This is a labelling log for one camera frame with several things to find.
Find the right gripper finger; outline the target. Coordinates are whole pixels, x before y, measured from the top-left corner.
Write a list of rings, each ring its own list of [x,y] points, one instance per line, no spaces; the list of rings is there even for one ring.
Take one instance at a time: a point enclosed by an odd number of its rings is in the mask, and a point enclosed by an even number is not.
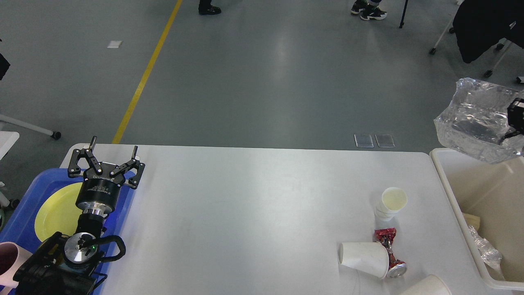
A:
[[[508,131],[499,140],[498,144],[502,145],[504,140],[515,136],[523,135],[524,132],[524,99],[515,98],[514,101],[507,108],[507,119],[509,127],[513,131]]]

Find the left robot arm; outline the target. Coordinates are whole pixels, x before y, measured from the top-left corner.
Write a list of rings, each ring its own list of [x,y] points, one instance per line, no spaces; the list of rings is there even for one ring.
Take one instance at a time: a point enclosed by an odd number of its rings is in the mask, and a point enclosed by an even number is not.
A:
[[[108,234],[104,224],[117,209],[121,189],[138,187],[145,164],[137,157],[138,146],[119,166],[100,162],[93,154],[96,140],[94,136],[88,147],[74,149],[68,165],[69,178],[82,178],[74,233],[55,232],[18,267],[17,295],[90,295],[107,278],[97,272],[99,265],[126,254],[123,239]]]

